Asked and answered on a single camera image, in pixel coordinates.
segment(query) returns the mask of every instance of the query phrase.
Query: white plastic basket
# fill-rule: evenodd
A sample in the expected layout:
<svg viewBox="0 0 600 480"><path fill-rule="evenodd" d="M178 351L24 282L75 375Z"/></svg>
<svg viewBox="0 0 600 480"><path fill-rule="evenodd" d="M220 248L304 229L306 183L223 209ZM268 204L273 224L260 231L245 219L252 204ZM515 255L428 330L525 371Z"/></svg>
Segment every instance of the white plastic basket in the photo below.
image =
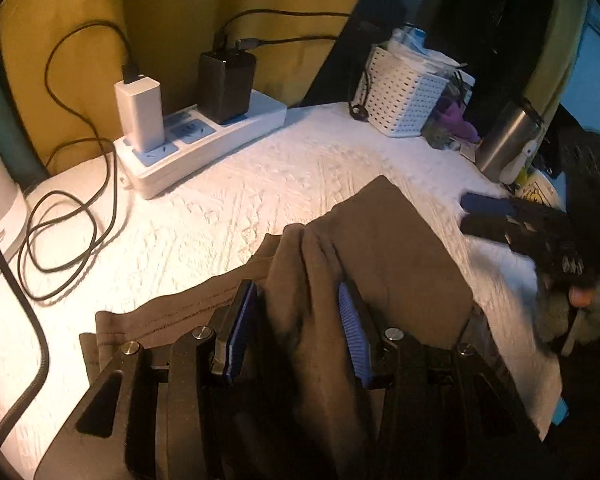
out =
<svg viewBox="0 0 600 480"><path fill-rule="evenodd" d="M369 123L388 137L420 135L433 107L445 89L447 79L418 72L407 62L376 46L366 65L371 90L366 101ZM355 103L361 103L366 91L363 74Z"/></svg>

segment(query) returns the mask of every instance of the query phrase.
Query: metal screw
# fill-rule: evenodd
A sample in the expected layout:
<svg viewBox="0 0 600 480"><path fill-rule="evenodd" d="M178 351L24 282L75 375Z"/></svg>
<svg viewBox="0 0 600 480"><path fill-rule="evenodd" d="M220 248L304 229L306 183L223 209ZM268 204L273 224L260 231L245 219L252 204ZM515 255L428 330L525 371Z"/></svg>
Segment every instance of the metal screw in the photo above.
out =
<svg viewBox="0 0 600 480"><path fill-rule="evenodd" d="M475 354L475 347L470 343L460 343L458 345L458 353L462 357L469 357Z"/></svg>
<svg viewBox="0 0 600 480"><path fill-rule="evenodd" d="M203 326L195 327L191 334L196 339L206 339L207 337L211 336L213 332L214 332L213 329L209 328L208 326L203 325Z"/></svg>
<svg viewBox="0 0 600 480"><path fill-rule="evenodd" d="M133 355L140 349L140 345L136 341L127 341L126 343L122 343L120 349L125 355Z"/></svg>
<svg viewBox="0 0 600 480"><path fill-rule="evenodd" d="M400 341L404 337L404 332L399 328L387 328L384 331L384 336L389 341Z"/></svg>

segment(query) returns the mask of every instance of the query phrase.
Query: black cable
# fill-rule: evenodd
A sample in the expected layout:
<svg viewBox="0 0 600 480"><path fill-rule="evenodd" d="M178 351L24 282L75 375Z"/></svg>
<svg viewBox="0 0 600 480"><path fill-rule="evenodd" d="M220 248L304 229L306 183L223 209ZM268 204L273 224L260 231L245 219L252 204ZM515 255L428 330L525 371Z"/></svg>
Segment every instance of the black cable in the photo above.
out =
<svg viewBox="0 0 600 480"><path fill-rule="evenodd" d="M259 46L264 45L278 45L283 43L295 43L297 41L319 41L319 40L328 40L328 41L337 41L337 36L332 35L308 35L308 36L298 36L296 38L285 38L284 40L261 40L260 38L241 38L240 40L236 40L235 47L237 50L253 50L254 48L258 48Z"/></svg>
<svg viewBox="0 0 600 480"><path fill-rule="evenodd" d="M29 386L26 387L24 392L18 397L18 400L11 406L9 411L4 415L0 421L0 446L4 443L7 435L11 432L16 422L20 419L24 411L29 407L33 399L36 397L40 388L46 381L46 376L49 373L49 347L46 342L45 333L40 326L40 321L36 317L33 308L31 307L29 300L24 295L21 288L18 286L18 282L9 268L9 264L4 259L4 255L0 250L0 272L7 281L7 284L11 288L13 295L16 297L24 313L29 319L33 331L36 333L38 338L38 345L40 346L40 366L38 372L33 378Z"/></svg>
<svg viewBox="0 0 600 480"><path fill-rule="evenodd" d="M464 104L464 98L466 97L466 88L464 86L464 79L462 79L462 72L460 72L459 70L456 70L454 75L456 76L456 79L458 80L458 89L460 91L459 104L462 105L462 104Z"/></svg>
<svg viewBox="0 0 600 480"><path fill-rule="evenodd" d="M227 20L224 25L216 32L214 38L214 51L224 50L226 48L227 34L226 28L233 23L235 20L247 16L249 14L280 14L282 16L339 16L341 18L348 18L350 14L348 12L296 12L294 10L278 10L278 9L248 9L243 12L239 12L235 16L232 16Z"/></svg>
<svg viewBox="0 0 600 480"><path fill-rule="evenodd" d="M365 76L365 96L362 99L361 104L353 104L353 98L355 97L355 91L352 92L352 86L354 81L353 75L355 72L352 71L351 81L349 83L349 115L357 121L366 121L369 118L369 112L366 109L366 101L369 99L369 92L371 92L371 77L369 75L366 66L362 67L362 73Z"/></svg>
<svg viewBox="0 0 600 480"><path fill-rule="evenodd" d="M53 61L53 58L54 58L56 52L58 51L58 48L68 38L70 38L77 32L80 32L81 30L84 30L85 28L90 28L90 27L108 27L108 28L111 28L112 30L114 30L119 35L119 37L121 38L121 40L123 41L123 43L126 47L128 57L129 57L129 63L135 65L135 61L133 60L133 57L131 54L131 46L129 45L129 42L128 42L124 32L122 32L122 30L115 23L110 22L108 20L96 20L93 22L87 22L87 23L80 25L80 27L75 28L68 34L65 34L62 37L62 39L60 39L60 41L58 41L56 46L52 49L52 51L49 54L49 57L46 61L44 79L45 79L45 89L46 89L46 92L48 93L49 97L51 97L53 99L53 101L55 101L56 104L59 107L61 107L63 110L67 111L68 113L77 117L83 123L85 123L91 129L91 131L93 133L93 137L71 140L69 142L63 142L62 144L56 146L56 148L53 150L53 152L49 156L49 159L46 162L45 166L48 167L48 165L51 163L52 159L56 156L56 154L68 146L73 146L74 144L78 144L78 143L82 143L82 142L97 142L100 147L102 156L104 158L104 163L105 163L105 167L106 167L106 175L105 175L103 184L100 186L100 188L97 190L97 192L86 202L82 202L78 197L72 195L71 193L65 192L63 190L53 190L53 191L46 193L40 200L38 200L36 205L33 206L33 209L29 215L29 219L27 219L27 225L25 228L25 238L24 238L22 245L20 246L20 250L18 251L17 269L18 269L18 278L20 280L20 285L22 286L22 289L32 300L36 300L36 301L48 300L49 298L52 298L53 296L56 296L57 294L60 294L62 291L64 291L80 275L80 272L82 272L84 267L87 265L87 263L89 261L89 257L93 254L93 251L96 250L103 243L104 239L112 231L113 226L116 221L116 213L117 213L117 209L118 209L118 186L117 186L117 182L116 182L117 178L118 178L118 159L116 157L115 149L113 149L113 172L112 172L110 161L107 157L107 151L104 147L104 144L108 144L109 146L111 146L113 148L113 142L110 141L109 139L105 139L100 136L95 124L93 124L93 121L91 121L90 119L88 119L87 117L82 115L80 112L77 112L76 110L72 109L67 104L63 103L58 98L58 96L52 91L52 89L49 86L49 81L48 81L49 68L51 66L51 62ZM109 182L111 181L111 173L113 173L113 183L114 183L113 184L111 220L110 220L108 227L104 230L104 232L100 235L100 237L97 237L98 229L97 229L96 221L95 221L93 214L89 210L89 207L91 205L93 205L93 203L96 202L96 200L99 199L99 197L104 193L104 190L107 189L107 186L109 185ZM42 206L42 204L48 198L50 198L52 196L58 196L58 195L63 196L65 198L69 198L70 200L74 201L78 205L78 207L65 215L59 216L57 218L53 218L51 220L39 222L38 224L33 225L32 224L33 217L34 217L36 211L40 208L40 206ZM40 229L46 228L48 226L53 226L53 225L59 224L60 222L68 220L69 218L75 217L76 215L80 214L81 212L87 213L87 215L91 221L91 225L93 227L93 234L91 236L91 241L90 241L88 247L81 254L79 254L72 260L70 260L67 263L64 263L60 266L55 266L55 267L41 266L31 249L31 241L32 241L31 237L36 233L36 231L39 231ZM78 265L78 266L75 269L75 271L71 274L71 276L64 283L62 283L62 285L58 286L57 288L55 288L54 290L52 290L46 294L37 296L29 290L29 288L27 287L26 282L22 276L22 261L23 261L22 255L23 255L25 248L27 250L27 254L28 254L31 262L33 263L33 265L36 267L37 270L39 270L40 272L42 272L44 274L51 274L54 272L59 272L61 270L67 270L75 265Z"/></svg>

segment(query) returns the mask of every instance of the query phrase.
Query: brown cloth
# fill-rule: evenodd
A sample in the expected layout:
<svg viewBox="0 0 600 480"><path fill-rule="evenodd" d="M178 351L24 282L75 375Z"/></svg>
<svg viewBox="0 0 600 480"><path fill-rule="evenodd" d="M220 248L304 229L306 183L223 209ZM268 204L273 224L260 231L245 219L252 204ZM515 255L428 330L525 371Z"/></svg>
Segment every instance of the brown cloth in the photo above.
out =
<svg viewBox="0 0 600 480"><path fill-rule="evenodd" d="M514 389L458 267L384 176L308 225L267 235L231 272L128 314L97 313L95 337L80 338L88 373L98 372L89 363L103 369L125 341L173 343L228 304L240 280L255 280L265 299L256 341L239 383L214 390L227 477L360 478L378 428L378 395L353 374L338 312L343 275L378 326L445 349L467 337Z"/></svg>

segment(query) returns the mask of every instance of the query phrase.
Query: white bedsheet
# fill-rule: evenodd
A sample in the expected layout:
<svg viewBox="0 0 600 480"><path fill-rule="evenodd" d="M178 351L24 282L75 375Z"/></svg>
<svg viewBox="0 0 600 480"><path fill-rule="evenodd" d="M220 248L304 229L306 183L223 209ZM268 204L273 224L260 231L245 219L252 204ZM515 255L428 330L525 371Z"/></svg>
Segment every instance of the white bedsheet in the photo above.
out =
<svg viewBox="0 0 600 480"><path fill-rule="evenodd" d="M555 358L541 354L530 313L536 280L530 261L507 248L463 237L457 227L464 190L492 195L501 190L454 152L431 149L421 138L391 139L348 117L343 104L289 110L284 128L190 176L146 202L120 189L115 236L97 254L70 294L35 310L48 338L48 380L2 448L30 479L49 443L88 382L78 334L95 330L98 310L129 312L146 301L197 285L243 264L265 233L309 222L385 174L413 202L444 241L475 299L488 316L527 411L546 434L561 390ZM86 198L104 176L102 160L90 160L46 181L51 189ZM94 212L110 219L110 189ZM72 206L58 205L53 215ZM86 218L43 232L37 251L43 264L64 262L90 240ZM59 276L27 266L35 291L49 290ZM32 329L0 278L0 418L39 363Z"/></svg>

